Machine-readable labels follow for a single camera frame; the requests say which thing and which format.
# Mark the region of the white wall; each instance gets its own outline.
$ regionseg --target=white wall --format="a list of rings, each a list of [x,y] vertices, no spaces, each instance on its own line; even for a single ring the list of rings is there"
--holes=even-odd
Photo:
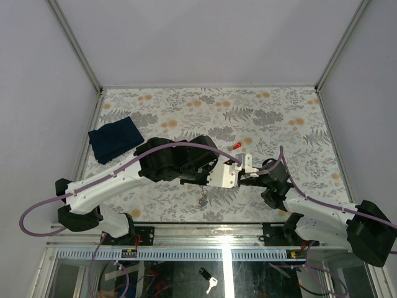
[[[19,230],[28,206],[55,195],[70,178],[95,92],[43,0],[0,4],[0,296],[26,297],[44,238]],[[32,214],[48,230],[54,203]]]
[[[394,223],[397,223],[396,16],[396,1],[372,1],[322,90],[355,198],[376,202]],[[387,267],[396,285],[397,256],[389,256]]]
[[[312,84],[361,0],[58,0],[104,85]]]

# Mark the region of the floral tablecloth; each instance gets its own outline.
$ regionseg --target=floral tablecloth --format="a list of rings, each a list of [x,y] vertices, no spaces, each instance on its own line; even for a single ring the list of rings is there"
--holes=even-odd
[[[130,116],[145,140],[191,140],[209,135],[232,154],[253,155],[254,166],[276,158],[283,145],[293,177],[309,194],[348,201],[318,98],[313,88],[108,89],[97,127]],[[123,160],[100,165],[90,151],[84,177]],[[139,221],[278,222],[285,212],[264,203],[258,187],[222,189],[159,182],[106,202]]]

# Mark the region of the perforated metal strip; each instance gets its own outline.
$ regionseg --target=perforated metal strip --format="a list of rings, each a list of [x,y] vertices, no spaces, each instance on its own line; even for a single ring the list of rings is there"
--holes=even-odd
[[[60,248],[59,258],[70,258],[77,260],[90,260],[95,249],[93,248]],[[139,260],[139,261],[221,261],[222,250],[173,250],[141,248],[138,256],[126,257],[119,248],[103,248],[97,252],[96,260]],[[232,250],[233,261],[285,261],[287,252],[285,250]]]

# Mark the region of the robotic arm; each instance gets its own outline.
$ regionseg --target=robotic arm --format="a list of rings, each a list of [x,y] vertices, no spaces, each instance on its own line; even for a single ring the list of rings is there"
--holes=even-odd
[[[136,149],[140,155],[160,145],[173,143],[165,138],[152,138]],[[216,148],[208,136],[199,136],[189,143]],[[236,186],[264,187],[261,194],[266,204],[273,209],[292,212],[284,225],[285,238],[292,245],[303,240],[318,240],[353,251],[359,258],[374,266],[383,266],[396,239],[392,228],[378,222],[343,212],[344,208],[359,210],[385,220],[386,216],[373,203],[363,201],[361,205],[340,203],[329,199],[320,201],[338,205],[342,210],[315,204],[293,188],[282,163],[272,171],[275,160],[263,162],[262,168],[252,166],[250,154],[237,154],[241,165],[235,162],[218,162],[219,154],[206,149],[171,147],[152,153],[117,171],[131,161],[125,161],[93,177],[78,182],[61,179],[56,183],[57,195],[72,193],[65,199],[65,206],[58,209],[59,223],[74,232],[99,228],[117,239],[117,244],[130,243],[135,239],[133,220],[128,214],[120,214],[103,204],[111,197],[126,190],[158,181],[180,179],[181,184],[232,188]],[[89,187],[94,181],[101,181]]]

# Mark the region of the folded cloth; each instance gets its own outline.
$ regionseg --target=folded cloth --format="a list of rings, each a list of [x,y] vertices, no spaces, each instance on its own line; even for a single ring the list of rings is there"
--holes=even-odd
[[[105,124],[98,130],[88,132],[88,135],[95,159],[103,165],[144,142],[129,117]]]

